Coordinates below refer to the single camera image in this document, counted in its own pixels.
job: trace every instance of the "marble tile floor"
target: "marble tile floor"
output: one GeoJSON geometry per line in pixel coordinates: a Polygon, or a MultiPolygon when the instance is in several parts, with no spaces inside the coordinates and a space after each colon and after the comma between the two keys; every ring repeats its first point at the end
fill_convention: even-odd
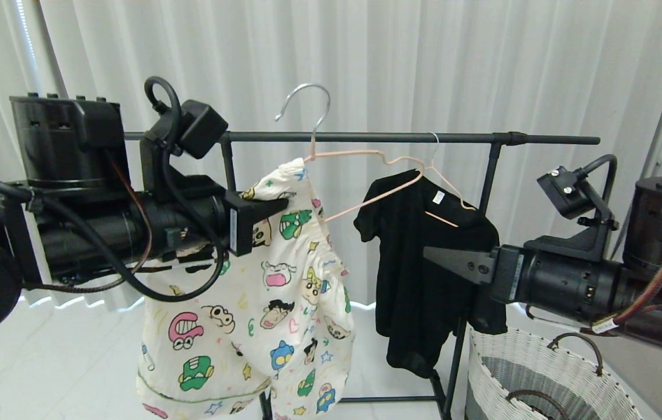
{"type": "MultiPolygon", "coordinates": [[[[430,394],[428,380],[385,363],[387,340],[374,332],[374,311],[359,307],[353,311],[357,340],[345,396],[430,394]]],[[[519,317],[511,317],[510,322],[532,326],[519,317]]],[[[0,326],[0,420],[153,420],[134,393],[141,327],[141,306],[109,313],[104,306],[87,308],[84,303],[56,309],[51,303],[29,308],[20,302],[0,326]]],[[[547,333],[548,337],[553,332],[536,333],[547,333]]],[[[444,380],[453,345],[451,337],[437,365],[444,380]]],[[[587,353],[581,346],[569,348],[587,353]]],[[[452,410],[456,419],[464,417],[466,377],[460,376],[452,410]]],[[[645,405],[639,398],[635,402],[645,405]]],[[[643,415],[648,420],[659,418],[651,410],[643,415]]],[[[225,418],[259,420],[259,404],[225,418]]],[[[434,402],[397,402],[340,404],[323,418],[438,420],[440,416],[434,402]]]]}

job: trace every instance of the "white wicker basket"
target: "white wicker basket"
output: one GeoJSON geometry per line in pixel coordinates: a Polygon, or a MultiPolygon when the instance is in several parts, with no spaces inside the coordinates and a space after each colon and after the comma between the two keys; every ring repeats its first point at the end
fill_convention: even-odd
{"type": "Polygon", "coordinates": [[[642,418],[619,381],[603,371],[601,354],[587,337],[570,332],[550,342],[514,328],[502,335],[470,334],[467,420],[642,418]],[[558,348],[569,335],[589,342],[597,365],[558,348]]]}

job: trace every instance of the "pink heart print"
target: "pink heart print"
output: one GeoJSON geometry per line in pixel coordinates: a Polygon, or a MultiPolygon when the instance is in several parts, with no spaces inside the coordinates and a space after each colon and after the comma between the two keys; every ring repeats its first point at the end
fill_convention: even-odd
{"type": "Polygon", "coordinates": [[[299,332],[299,325],[297,324],[297,320],[293,317],[289,320],[289,332],[291,334],[299,332]]]}

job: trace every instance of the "rack pole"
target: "rack pole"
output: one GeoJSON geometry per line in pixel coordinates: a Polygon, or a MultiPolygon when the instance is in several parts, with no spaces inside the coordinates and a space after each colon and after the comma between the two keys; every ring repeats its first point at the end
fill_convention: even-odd
{"type": "MultiPolygon", "coordinates": [[[[144,136],[141,132],[126,132],[124,138],[128,141],[137,141],[144,136]]],[[[222,149],[222,160],[225,165],[227,176],[227,186],[231,191],[237,191],[235,185],[235,165],[232,160],[232,142],[283,142],[298,143],[307,142],[310,133],[307,132],[274,132],[274,131],[227,131],[219,139],[222,149]]],[[[484,175],[484,184],[481,190],[479,201],[479,211],[486,214],[486,207],[489,204],[489,196],[492,193],[492,184],[494,183],[494,174],[497,171],[497,160],[499,160],[502,146],[517,146],[520,144],[587,144],[594,145],[601,142],[597,136],[550,136],[550,135],[526,135],[515,131],[507,133],[491,134],[455,134],[438,133],[440,143],[447,144],[489,144],[489,162],[484,175]]],[[[317,133],[316,140],[329,143],[435,143],[431,133],[317,133]]],[[[451,374],[448,381],[448,390],[443,393],[443,385],[440,381],[440,375],[433,370],[430,383],[433,388],[433,395],[412,395],[395,397],[357,397],[342,398],[339,402],[346,403],[377,403],[377,402],[398,402],[398,401],[435,401],[440,412],[441,420],[451,420],[451,407],[456,389],[456,380],[461,362],[462,352],[464,351],[465,330],[467,326],[466,317],[460,317],[457,326],[456,346],[453,354],[453,363],[451,365],[451,374]]],[[[259,395],[261,412],[263,420],[271,420],[271,404],[266,393],[259,395]]]]}

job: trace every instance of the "brown basket handle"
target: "brown basket handle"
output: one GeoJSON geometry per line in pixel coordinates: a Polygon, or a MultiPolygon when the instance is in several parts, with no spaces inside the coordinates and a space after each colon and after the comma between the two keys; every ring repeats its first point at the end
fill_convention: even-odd
{"type": "Polygon", "coordinates": [[[555,408],[557,409],[557,411],[560,413],[560,415],[564,420],[569,420],[569,415],[567,415],[567,411],[563,409],[562,406],[560,406],[560,404],[557,401],[555,401],[555,399],[553,399],[552,397],[548,396],[545,393],[542,393],[541,391],[533,391],[532,389],[516,389],[516,391],[512,391],[512,393],[507,394],[507,397],[505,397],[505,399],[507,401],[510,401],[513,398],[519,396],[537,396],[544,398],[545,400],[549,401],[550,404],[555,406],[555,408]]]}
{"type": "Polygon", "coordinates": [[[552,340],[551,343],[547,346],[547,348],[550,348],[552,350],[555,350],[560,346],[560,340],[565,337],[577,337],[580,340],[585,341],[590,345],[591,348],[593,348],[593,352],[595,352],[595,358],[598,359],[598,366],[595,368],[595,374],[599,376],[603,376],[604,374],[604,360],[601,357],[601,351],[598,350],[598,346],[595,345],[593,340],[590,340],[590,338],[585,337],[584,335],[578,334],[576,332],[566,332],[564,334],[557,335],[555,339],[552,340]]]}

